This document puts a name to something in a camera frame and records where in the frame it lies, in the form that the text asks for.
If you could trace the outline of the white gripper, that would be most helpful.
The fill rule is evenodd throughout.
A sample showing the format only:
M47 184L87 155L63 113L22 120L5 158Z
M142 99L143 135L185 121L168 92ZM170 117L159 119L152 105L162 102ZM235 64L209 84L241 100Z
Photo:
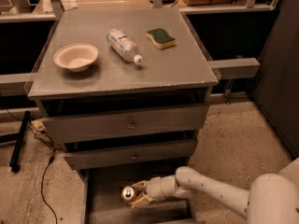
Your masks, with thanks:
M132 185L136 193L141 192L131 202L134 208L149 205L152 201L161 202L173 197L178 190L178 182L173 175L153 177L149 182L142 180Z

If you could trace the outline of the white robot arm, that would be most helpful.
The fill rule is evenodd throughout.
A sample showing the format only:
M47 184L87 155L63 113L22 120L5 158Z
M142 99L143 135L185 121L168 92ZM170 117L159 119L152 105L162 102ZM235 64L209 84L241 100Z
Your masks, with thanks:
M247 224L299 224L299 188L277 174L256 178L248 190L209 178L188 166L173 175L154 177L125 187L121 197L132 207L184 199L202 191L247 221Z

